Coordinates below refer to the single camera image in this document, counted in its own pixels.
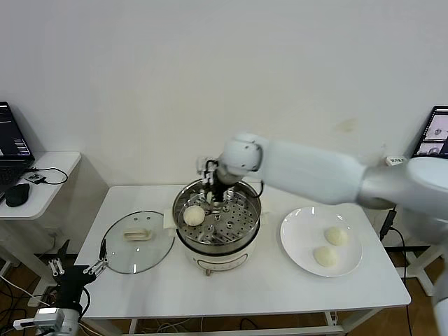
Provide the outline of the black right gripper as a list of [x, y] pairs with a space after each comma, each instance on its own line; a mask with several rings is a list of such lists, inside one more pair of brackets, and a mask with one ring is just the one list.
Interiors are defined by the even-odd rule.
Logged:
[[228, 173], [219, 169], [213, 172], [204, 171], [202, 174], [202, 187], [206, 192], [211, 191], [214, 193], [214, 206], [223, 206], [225, 203], [225, 191], [230, 188]]

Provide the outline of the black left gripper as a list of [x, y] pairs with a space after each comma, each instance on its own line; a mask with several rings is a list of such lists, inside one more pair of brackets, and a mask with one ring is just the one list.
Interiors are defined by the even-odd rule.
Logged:
[[106, 240], [102, 239], [97, 261], [91, 265], [74, 265], [64, 269], [70, 240], [59, 248], [56, 256], [48, 261], [53, 279], [59, 289], [56, 305], [79, 305], [83, 288], [91, 284], [108, 266]]

